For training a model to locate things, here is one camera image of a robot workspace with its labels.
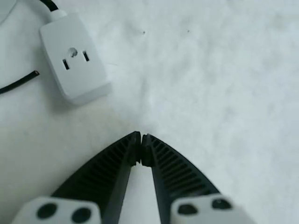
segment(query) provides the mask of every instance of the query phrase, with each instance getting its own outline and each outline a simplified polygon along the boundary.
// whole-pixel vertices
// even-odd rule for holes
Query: outlet slot
[[[88,57],[86,51],[83,51],[83,55],[84,55],[85,60],[88,62],[89,61],[89,57]]]
[[[66,70],[70,69],[70,67],[69,67],[69,65],[68,65],[68,63],[67,63],[67,61],[66,61],[65,59],[62,60],[62,61],[63,61],[63,63],[64,63],[65,69],[66,69]]]

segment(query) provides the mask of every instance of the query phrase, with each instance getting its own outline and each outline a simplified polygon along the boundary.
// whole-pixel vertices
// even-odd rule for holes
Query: black plastic
[[[149,164],[155,182],[161,224],[170,223],[171,203],[181,197],[219,193],[218,189],[191,162],[166,143],[148,134],[143,149],[152,154]]]
[[[140,141],[140,133],[133,132],[110,145],[77,170],[52,196],[95,202],[103,224],[118,223],[132,166],[129,156]]]
[[[170,223],[171,203],[181,197],[219,193],[217,188],[176,150],[147,134],[133,132],[110,145],[74,173],[52,196],[98,204],[103,224],[118,223],[131,167],[151,167],[161,224]],[[195,212],[183,207],[181,212]]]

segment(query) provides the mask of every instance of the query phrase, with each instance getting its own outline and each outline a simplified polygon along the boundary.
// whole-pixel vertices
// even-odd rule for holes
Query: black wire
[[[52,0],[40,0],[43,4],[45,4],[51,12],[58,10],[57,5]]]
[[[30,81],[31,79],[33,79],[37,76],[39,76],[39,72],[38,71],[33,71],[30,74],[26,75],[25,77],[21,78],[20,80],[18,80],[16,82],[0,89],[0,94],[11,91],[11,90],[19,87],[20,85],[25,84],[26,82]]]

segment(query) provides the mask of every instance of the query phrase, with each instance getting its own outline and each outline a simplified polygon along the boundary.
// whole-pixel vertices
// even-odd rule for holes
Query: white fabric surface
[[[41,50],[48,10],[21,0],[0,26],[0,222],[134,130],[192,161],[261,224],[299,221],[299,1],[55,0],[80,12],[114,91],[61,97]],[[159,223],[133,168],[120,224]]]

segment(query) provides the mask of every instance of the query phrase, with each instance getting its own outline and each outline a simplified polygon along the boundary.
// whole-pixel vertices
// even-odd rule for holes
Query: electrical socket
[[[79,14],[65,15],[41,27],[40,36],[59,89],[68,101],[84,104],[110,92],[104,66]]]

